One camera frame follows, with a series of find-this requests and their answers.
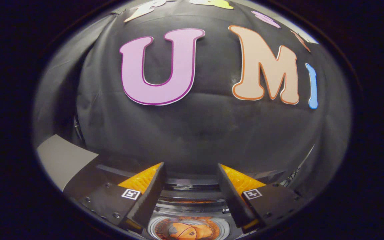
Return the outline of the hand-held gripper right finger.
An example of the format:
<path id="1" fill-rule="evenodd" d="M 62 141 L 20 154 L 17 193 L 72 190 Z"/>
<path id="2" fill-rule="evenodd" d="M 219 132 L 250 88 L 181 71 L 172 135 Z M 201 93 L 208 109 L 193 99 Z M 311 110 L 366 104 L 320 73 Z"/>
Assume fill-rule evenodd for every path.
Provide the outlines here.
<path id="1" fill-rule="evenodd" d="M 307 203 L 294 190 L 264 184 L 222 164 L 217 165 L 217 179 L 233 220 L 244 233 L 273 227 Z"/>

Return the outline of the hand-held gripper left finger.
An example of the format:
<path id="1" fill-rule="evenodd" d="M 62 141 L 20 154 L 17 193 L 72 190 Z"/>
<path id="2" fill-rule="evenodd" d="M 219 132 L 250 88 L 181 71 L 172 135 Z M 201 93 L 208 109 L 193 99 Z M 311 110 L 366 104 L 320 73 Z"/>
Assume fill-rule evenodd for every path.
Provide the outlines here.
<path id="1" fill-rule="evenodd" d="M 75 187 L 74 199 L 111 224 L 141 233 L 164 187 L 165 168 L 161 162 L 119 184 L 103 182 L 81 192 Z"/>

